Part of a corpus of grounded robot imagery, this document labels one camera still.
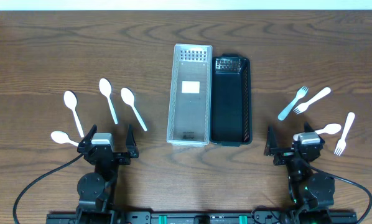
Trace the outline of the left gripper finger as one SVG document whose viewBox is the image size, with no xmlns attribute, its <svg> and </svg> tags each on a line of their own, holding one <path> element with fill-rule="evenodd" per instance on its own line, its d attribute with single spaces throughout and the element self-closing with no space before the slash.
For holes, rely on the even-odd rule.
<svg viewBox="0 0 372 224">
<path fill-rule="evenodd" d="M 92 128 L 90 129 L 90 131 L 88 132 L 88 134 L 80 141 L 80 146 L 86 146 L 86 145 L 91 144 L 91 140 L 93 136 L 96 134 L 96 132 L 97 132 L 97 125 L 94 124 Z"/>
<path fill-rule="evenodd" d="M 136 153 L 136 142 L 134 140 L 133 127 L 131 124 L 128 126 L 126 148 L 127 148 L 128 153 Z"/>
</svg>

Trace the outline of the white plastic fork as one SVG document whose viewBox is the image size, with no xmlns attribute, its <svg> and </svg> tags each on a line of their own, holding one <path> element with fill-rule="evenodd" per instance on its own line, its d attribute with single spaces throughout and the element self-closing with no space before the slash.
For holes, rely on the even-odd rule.
<svg viewBox="0 0 372 224">
<path fill-rule="evenodd" d="M 301 103 L 299 106 L 297 106 L 293 110 L 293 112 L 295 114 L 301 114 L 305 112 L 311 104 L 327 96 L 331 91 L 332 90 L 330 89 L 330 87 L 325 87 L 324 89 L 320 90 L 315 96 L 313 96 L 309 101 Z"/>
<path fill-rule="evenodd" d="M 341 156 L 342 152 L 346 148 L 346 137 L 348 135 L 348 132 L 355 120 L 355 114 L 354 112 L 349 112 L 347 114 L 346 120 L 345 120 L 345 125 L 343 127 L 343 132 L 341 135 L 341 138 L 338 140 L 334 154 L 337 156 Z"/>
</svg>

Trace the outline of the pale green plastic fork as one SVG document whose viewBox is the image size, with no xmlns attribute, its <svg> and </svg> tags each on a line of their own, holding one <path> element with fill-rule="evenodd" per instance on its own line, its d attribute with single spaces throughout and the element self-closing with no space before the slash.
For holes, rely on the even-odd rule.
<svg viewBox="0 0 372 224">
<path fill-rule="evenodd" d="M 308 93 L 308 88 L 306 86 L 302 86 L 296 93 L 294 99 L 279 113 L 277 116 L 278 120 L 283 121 L 286 119 L 288 114 L 291 112 L 291 109 L 295 106 L 295 104 L 303 98 Z"/>
</svg>

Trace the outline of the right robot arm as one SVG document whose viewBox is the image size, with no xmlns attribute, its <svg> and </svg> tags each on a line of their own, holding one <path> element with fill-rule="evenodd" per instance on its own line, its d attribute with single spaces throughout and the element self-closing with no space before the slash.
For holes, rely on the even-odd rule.
<svg viewBox="0 0 372 224">
<path fill-rule="evenodd" d="M 279 223 L 331 223 L 328 208 L 334 204 L 335 179 L 323 171 L 314 171 L 310 163 L 321 156 L 325 141 L 304 124 L 290 147 L 280 147 L 274 129 L 267 129 L 265 156 L 273 157 L 275 166 L 286 166 L 289 194 L 294 208 L 279 215 Z"/>
</svg>

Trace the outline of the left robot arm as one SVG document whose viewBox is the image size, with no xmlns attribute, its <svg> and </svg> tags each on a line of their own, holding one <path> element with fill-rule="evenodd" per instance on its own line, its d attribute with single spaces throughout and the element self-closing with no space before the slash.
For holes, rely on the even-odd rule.
<svg viewBox="0 0 372 224">
<path fill-rule="evenodd" d="M 129 165 L 132 158 L 139 157 L 132 126 L 128 126 L 126 149 L 126 152 L 114 152 L 112 134 L 98 133 L 97 125 L 80 141 L 77 152 L 95 169 L 77 183 L 80 198 L 76 223 L 126 222 L 125 213 L 114 206 L 114 195 L 119 166 Z"/>
</svg>

